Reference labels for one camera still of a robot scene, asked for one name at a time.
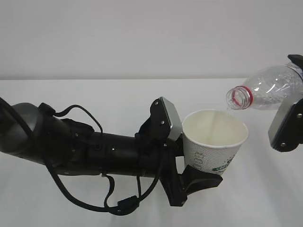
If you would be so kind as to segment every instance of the white table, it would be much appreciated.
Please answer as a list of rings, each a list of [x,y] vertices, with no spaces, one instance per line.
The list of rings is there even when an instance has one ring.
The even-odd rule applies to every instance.
[[[226,91],[242,79],[176,80],[3,80],[0,97],[10,104],[50,104],[61,111],[71,104],[86,107],[105,132],[132,136],[149,116],[152,101],[165,96],[180,118],[203,108],[226,109]],[[159,183],[139,209],[126,217],[76,207],[56,188],[46,168],[0,155],[0,225],[3,227],[301,227],[303,223],[303,146],[290,153],[273,150],[267,131],[275,112],[234,113],[250,136],[223,174],[218,188],[194,193],[182,208],[170,207]],[[94,125],[84,113],[68,117]],[[109,203],[136,193],[134,177],[114,176]],[[81,200],[103,205],[106,178],[62,177]],[[151,182],[142,178],[143,190]]]

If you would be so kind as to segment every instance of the green logo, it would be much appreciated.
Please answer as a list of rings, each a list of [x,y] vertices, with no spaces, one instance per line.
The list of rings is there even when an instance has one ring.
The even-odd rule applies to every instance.
[[[225,168],[230,164],[230,162],[232,161],[233,157],[235,157],[235,155],[232,156],[231,158],[227,159],[227,160],[225,161],[225,163],[226,163],[225,165],[220,166],[220,167],[217,167],[217,168],[213,168],[212,170],[213,170],[213,171],[220,171],[220,170],[225,169]]]

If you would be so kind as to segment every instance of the cup rim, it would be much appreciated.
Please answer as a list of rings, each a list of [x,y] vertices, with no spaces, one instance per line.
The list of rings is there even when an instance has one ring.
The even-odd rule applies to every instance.
[[[191,115],[194,115],[194,114],[196,114],[196,113],[198,113],[198,112],[210,111],[210,110],[211,110],[211,111],[217,111],[217,112],[223,112],[223,113],[226,114],[226,115],[230,115],[231,117],[233,117],[233,118],[235,118],[235,119],[238,119],[238,118],[234,117],[233,115],[231,115],[231,114],[229,114],[229,113],[227,113],[227,112],[225,112],[225,111],[223,111],[223,110],[200,109],[200,110],[194,111],[194,112],[190,113],[189,115],[187,115],[187,116],[183,119],[183,121],[182,121],[182,134],[185,135],[187,139],[189,139],[189,140],[192,141],[193,143],[198,144],[198,145],[200,145],[200,146],[203,146],[203,147],[206,147],[206,148],[214,148],[214,149],[220,149],[220,148],[235,148],[235,147],[237,147],[237,146],[242,145],[242,144],[247,140],[248,135],[249,135],[248,128],[247,128],[246,124],[245,124],[244,122],[242,122],[241,120],[239,120],[239,119],[238,119],[238,120],[243,124],[243,126],[244,126],[244,128],[246,129],[246,132],[247,132],[246,137],[245,137],[242,141],[240,141],[239,143],[235,143],[235,144],[231,144],[231,145],[220,145],[220,146],[217,146],[217,145],[209,145],[209,144],[200,143],[200,142],[198,142],[198,141],[196,141],[196,140],[193,140],[192,138],[188,137],[188,136],[185,134],[184,129],[183,129],[184,121],[185,121],[188,117],[190,117]]]

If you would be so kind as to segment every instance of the white wall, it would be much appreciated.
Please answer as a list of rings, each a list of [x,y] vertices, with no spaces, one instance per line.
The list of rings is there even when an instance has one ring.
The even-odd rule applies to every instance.
[[[183,119],[202,108],[226,109],[225,92],[242,79],[182,80],[27,80],[1,81],[0,97],[12,105],[46,102],[57,111],[71,104],[86,107],[104,132],[133,136],[149,116],[153,100],[165,96]],[[159,183],[139,209],[126,217],[76,207],[56,188],[46,168],[0,154],[2,227],[302,227],[303,145],[290,153],[273,150],[267,131],[275,111],[234,113],[250,136],[223,174],[218,188],[196,192],[184,207],[170,207]],[[94,123],[81,111],[68,117]],[[136,193],[135,177],[114,176],[109,202]],[[62,177],[79,199],[102,205],[108,181],[100,176]],[[143,189],[151,179],[142,178]]]
[[[234,78],[303,53],[302,0],[2,0],[0,79]]]

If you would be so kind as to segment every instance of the cable connector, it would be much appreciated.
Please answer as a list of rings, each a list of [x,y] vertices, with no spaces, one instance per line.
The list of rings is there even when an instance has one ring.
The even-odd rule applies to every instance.
[[[41,112],[48,116],[53,116],[56,113],[56,111],[46,103],[41,103],[38,108]]]
[[[120,210],[128,210],[130,208],[138,208],[139,203],[139,198],[134,195],[132,197],[119,201],[117,204]]]

